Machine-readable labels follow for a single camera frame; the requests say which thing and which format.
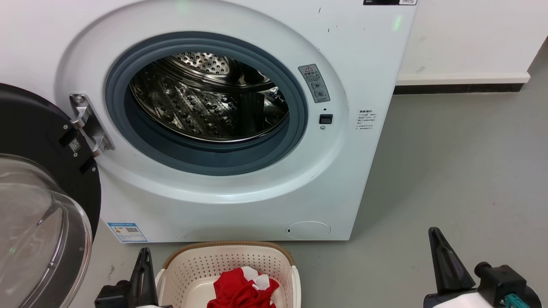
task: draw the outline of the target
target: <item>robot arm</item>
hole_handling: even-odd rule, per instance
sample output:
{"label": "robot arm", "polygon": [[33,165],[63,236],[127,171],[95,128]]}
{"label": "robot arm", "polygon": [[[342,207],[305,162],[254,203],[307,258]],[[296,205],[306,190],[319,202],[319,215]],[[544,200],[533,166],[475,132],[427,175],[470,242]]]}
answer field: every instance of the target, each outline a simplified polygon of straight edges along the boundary
{"label": "robot arm", "polygon": [[95,299],[96,308],[169,308],[158,307],[158,296],[150,249],[139,251],[129,281],[121,280],[115,286],[103,286]]}
{"label": "robot arm", "polygon": [[428,230],[437,293],[425,297],[424,308],[542,308],[527,281],[508,265],[476,265],[479,287],[441,231]]}

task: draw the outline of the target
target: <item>white wall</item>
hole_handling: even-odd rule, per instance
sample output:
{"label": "white wall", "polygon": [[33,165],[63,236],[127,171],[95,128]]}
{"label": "white wall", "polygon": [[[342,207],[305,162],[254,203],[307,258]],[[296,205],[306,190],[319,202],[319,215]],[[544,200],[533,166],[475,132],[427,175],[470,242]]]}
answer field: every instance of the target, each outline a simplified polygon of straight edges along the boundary
{"label": "white wall", "polygon": [[548,35],[546,0],[419,0],[399,85],[522,83]]}

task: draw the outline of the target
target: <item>laundry basket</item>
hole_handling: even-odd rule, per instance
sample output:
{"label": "laundry basket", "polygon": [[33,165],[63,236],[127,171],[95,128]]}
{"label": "laundry basket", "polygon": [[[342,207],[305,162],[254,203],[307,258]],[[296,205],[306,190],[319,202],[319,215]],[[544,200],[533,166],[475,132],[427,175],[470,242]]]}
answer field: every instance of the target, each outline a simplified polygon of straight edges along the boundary
{"label": "laundry basket", "polygon": [[276,308],[300,308],[299,272],[291,255],[269,242],[221,241],[191,244],[174,253],[156,276],[158,301],[174,308],[206,308],[215,299],[221,273],[249,266],[279,283]]}

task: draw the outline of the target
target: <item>gray rubber gasket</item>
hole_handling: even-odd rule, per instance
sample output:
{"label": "gray rubber gasket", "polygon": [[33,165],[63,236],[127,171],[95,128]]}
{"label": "gray rubber gasket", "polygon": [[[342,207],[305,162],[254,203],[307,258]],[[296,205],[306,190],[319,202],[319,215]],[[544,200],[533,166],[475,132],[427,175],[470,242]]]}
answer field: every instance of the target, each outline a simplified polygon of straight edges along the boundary
{"label": "gray rubber gasket", "polygon": [[[128,94],[131,78],[147,64],[168,55],[200,50],[250,65],[284,94],[289,117],[271,133],[235,144],[200,142],[161,128]],[[304,92],[295,76],[267,52],[238,39],[206,32],[176,32],[147,39],[125,52],[105,85],[109,114],[135,148],[169,167],[205,175],[235,175],[265,168],[287,155],[300,141],[307,122]]]}

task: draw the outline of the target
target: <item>black baseboard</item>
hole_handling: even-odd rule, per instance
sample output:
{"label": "black baseboard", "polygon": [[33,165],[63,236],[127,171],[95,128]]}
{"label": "black baseboard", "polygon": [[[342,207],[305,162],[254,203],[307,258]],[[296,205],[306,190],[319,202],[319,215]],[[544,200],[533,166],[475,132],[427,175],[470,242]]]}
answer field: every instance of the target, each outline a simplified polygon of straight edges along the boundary
{"label": "black baseboard", "polygon": [[397,85],[394,95],[519,92],[523,83]]}

